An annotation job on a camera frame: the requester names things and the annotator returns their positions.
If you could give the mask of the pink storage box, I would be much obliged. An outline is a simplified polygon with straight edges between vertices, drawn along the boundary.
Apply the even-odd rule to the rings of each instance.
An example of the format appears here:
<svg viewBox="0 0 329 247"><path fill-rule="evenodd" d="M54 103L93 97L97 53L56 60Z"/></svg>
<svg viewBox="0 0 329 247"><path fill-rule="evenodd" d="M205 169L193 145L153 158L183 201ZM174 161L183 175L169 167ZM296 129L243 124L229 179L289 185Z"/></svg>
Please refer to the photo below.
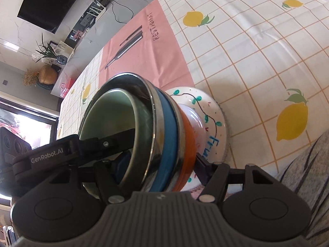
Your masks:
<svg viewBox="0 0 329 247"><path fill-rule="evenodd" d="M75 80L72 78L68 78L65 83L61 84L61 92L60 97L65 98L67 93L70 91L71 87L73 86Z"/></svg>

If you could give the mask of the green ceramic bowl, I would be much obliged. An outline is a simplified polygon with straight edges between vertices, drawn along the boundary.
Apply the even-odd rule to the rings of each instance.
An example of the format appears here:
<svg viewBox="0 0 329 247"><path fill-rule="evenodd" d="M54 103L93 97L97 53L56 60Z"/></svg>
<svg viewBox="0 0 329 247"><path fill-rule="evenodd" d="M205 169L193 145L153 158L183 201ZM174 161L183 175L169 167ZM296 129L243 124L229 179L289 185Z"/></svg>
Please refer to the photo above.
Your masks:
<svg viewBox="0 0 329 247"><path fill-rule="evenodd" d="M133 129L131 135L123 135L110 149L131 149L132 156L119 186L123 190L137 190L146 179L151 162L153 143L153 116L135 95L123 89L107 91L95 103L90 103L79 130L81 140L105 138Z"/></svg>

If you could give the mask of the orange steel bowl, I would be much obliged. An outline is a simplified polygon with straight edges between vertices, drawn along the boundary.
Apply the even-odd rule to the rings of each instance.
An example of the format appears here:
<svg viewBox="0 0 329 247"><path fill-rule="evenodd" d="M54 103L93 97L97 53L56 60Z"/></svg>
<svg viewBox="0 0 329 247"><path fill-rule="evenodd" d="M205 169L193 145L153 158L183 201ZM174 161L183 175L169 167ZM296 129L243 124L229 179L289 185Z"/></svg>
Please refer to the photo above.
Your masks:
<svg viewBox="0 0 329 247"><path fill-rule="evenodd" d="M178 109L180 111L185 130L185 150L183 151L183 163L181 170L178 179L172 189L173 192L181 191L187 183L193 171L197 153L193 127L180 106L178 106Z"/></svg>

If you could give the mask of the white fruity painted plate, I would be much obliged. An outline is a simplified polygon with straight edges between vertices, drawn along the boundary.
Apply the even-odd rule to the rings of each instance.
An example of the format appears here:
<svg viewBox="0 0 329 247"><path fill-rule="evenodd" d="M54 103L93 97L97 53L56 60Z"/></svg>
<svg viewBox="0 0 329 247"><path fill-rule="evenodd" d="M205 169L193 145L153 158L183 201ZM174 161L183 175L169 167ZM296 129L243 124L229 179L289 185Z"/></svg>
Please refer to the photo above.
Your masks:
<svg viewBox="0 0 329 247"><path fill-rule="evenodd" d="M192 191L203 184L194 167L200 154L209 163L223 162L228 127L218 103L194 87L162 92L165 115L164 157L152 191Z"/></svg>

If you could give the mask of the dried flower bunch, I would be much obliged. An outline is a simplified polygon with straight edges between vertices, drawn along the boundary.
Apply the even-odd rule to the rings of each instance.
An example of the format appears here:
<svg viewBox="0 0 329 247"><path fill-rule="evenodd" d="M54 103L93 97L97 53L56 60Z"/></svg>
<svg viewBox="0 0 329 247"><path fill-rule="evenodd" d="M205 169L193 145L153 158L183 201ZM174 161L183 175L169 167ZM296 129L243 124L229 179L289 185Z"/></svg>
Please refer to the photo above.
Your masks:
<svg viewBox="0 0 329 247"><path fill-rule="evenodd" d="M37 84L39 73L40 72L38 70L28 69L23 76L23 85L32 86Z"/></svg>

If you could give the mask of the brown acorn vase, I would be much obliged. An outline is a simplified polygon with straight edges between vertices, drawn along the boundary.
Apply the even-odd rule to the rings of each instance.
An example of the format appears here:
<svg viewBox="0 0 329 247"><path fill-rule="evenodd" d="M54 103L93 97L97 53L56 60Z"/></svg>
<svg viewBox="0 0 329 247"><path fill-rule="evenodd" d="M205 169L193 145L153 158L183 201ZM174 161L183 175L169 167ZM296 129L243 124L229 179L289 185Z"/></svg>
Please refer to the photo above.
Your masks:
<svg viewBox="0 0 329 247"><path fill-rule="evenodd" d="M38 81L42 84L51 85L57 81L58 73L51 66L44 65L38 73Z"/></svg>

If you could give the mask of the small white sticker dish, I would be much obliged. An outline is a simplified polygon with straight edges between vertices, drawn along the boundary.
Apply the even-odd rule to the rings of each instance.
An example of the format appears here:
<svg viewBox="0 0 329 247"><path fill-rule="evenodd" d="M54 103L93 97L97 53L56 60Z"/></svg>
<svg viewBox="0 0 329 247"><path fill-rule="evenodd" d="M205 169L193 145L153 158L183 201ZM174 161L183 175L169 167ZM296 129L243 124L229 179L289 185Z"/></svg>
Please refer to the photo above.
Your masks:
<svg viewBox="0 0 329 247"><path fill-rule="evenodd" d="M202 122L201 118L194 109L184 104L178 105L180 109L184 112L185 116L187 117L193 128L193 135L195 138L197 153L203 154L206 146L206 129L204 123Z"/></svg>

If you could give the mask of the white wifi router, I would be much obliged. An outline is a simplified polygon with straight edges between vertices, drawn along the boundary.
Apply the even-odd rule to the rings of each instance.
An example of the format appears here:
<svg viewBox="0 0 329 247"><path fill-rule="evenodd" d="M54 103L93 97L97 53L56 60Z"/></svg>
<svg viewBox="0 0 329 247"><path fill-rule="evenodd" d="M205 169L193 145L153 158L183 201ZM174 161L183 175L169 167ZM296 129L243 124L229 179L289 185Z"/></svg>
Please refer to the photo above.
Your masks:
<svg viewBox="0 0 329 247"><path fill-rule="evenodd" d="M106 13L107 8L104 7L100 2L93 1L86 13L93 17L94 22L98 22L102 18L103 14Z"/></svg>

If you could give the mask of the blue vase with plant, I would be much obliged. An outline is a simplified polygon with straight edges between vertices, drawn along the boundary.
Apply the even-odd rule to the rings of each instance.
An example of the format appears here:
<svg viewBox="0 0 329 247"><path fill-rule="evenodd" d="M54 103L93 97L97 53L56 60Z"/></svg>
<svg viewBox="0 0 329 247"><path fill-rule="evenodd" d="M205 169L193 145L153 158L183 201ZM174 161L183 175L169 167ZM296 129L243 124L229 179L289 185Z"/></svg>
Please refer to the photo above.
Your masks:
<svg viewBox="0 0 329 247"><path fill-rule="evenodd" d="M43 34L41 34L41 43L37 43L38 49L36 50L40 57L35 63L38 63L42 59L53 59L60 65L66 65L68 58L65 55L55 53L55 49L52 47L53 45L58 46L59 44L53 41L45 43Z"/></svg>

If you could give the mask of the clear glass plate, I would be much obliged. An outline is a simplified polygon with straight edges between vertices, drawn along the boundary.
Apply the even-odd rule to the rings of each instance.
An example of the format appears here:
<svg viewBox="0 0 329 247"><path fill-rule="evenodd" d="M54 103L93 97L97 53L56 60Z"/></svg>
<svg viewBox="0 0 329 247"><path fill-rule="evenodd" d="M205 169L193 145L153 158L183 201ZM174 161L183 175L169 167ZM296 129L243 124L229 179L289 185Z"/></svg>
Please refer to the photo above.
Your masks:
<svg viewBox="0 0 329 247"><path fill-rule="evenodd" d="M202 115L206 129L206 146L202 156L210 163L226 163L229 147L229 123L224 110L215 101L198 102L197 114Z"/></svg>

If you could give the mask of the black wall television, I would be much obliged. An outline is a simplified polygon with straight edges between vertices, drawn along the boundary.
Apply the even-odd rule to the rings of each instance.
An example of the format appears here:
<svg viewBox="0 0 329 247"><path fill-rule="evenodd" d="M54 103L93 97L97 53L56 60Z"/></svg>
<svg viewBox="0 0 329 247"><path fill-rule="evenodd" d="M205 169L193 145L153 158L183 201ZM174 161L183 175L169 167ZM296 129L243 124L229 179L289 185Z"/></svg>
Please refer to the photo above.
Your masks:
<svg viewBox="0 0 329 247"><path fill-rule="evenodd" d="M17 17L56 33L76 0L23 0Z"/></svg>

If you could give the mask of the lemon and pink tablecloth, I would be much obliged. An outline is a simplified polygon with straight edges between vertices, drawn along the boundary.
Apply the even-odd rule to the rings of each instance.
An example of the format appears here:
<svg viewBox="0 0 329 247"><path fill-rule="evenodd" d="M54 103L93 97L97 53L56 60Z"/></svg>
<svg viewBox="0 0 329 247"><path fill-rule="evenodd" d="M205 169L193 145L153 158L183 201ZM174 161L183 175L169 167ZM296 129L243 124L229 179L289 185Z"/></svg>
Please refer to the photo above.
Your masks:
<svg viewBox="0 0 329 247"><path fill-rule="evenodd" d="M328 198L328 0L154 0L78 77L59 138L121 72L204 91L226 114L232 166L257 164L312 205Z"/></svg>

